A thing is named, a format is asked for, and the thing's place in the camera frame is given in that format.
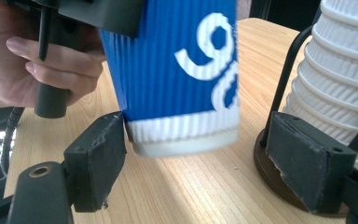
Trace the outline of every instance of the hand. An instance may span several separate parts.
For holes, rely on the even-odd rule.
[[[84,25],[76,49],[49,45],[38,59],[38,20],[0,2],[0,107],[35,103],[37,81],[70,90],[72,104],[92,92],[102,72],[103,48],[97,29]]]

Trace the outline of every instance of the wood grain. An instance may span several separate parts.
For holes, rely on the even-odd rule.
[[[342,218],[311,215],[278,198],[253,161],[255,139],[265,126],[296,34],[258,19],[239,21],[238,141],[209,153],[160,159],[137,156],[126,142],[127,159],[109,195],[109,207],[94,214],[74,214],[76,223],[344,223]],[[302,58],[300,53],[296,63]],[[21,171],[42,161],[62,161],[66,147],[96,118],[118,110],[111,83],[105,67],[98,89],[70,106],[63,119],[41,119],[32,109],[26,110],[6,195],[14,192]]]

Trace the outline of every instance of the blue paper cup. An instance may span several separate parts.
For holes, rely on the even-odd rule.
[[[163,157],[237,139],[235,0],[145,0],[139,34],[101,31],[134,151]]]

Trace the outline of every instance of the stacked white cups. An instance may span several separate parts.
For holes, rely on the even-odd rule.
[[[347,145],[358,133],[358,0],[323,0],[321,10],[283,112]]]

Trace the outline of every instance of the white printed number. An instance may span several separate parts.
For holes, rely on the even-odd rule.
[[[217,28],[226,31],[226,44],[221,49],[216,49],[212,42],[212,35]],[[232,28],[228,23],[227,17],[221,13],[211,13],[206,16],[199,24],[197,29],[197,44],[200,50],[212,60],[204,65],[195,64],[189,57],[186,49],[175,52],[176,61],[185,72],[198,80],[208,81],[218,77],[222,71],[232,62],[234,52],[234,39]],[[238,74],[237,62],[232,62],[223,77],[214,86],[211,100],[215,110],[225,111],[237,105],[237,93],[232,99],[231,105],[225,107],[225,96]]]

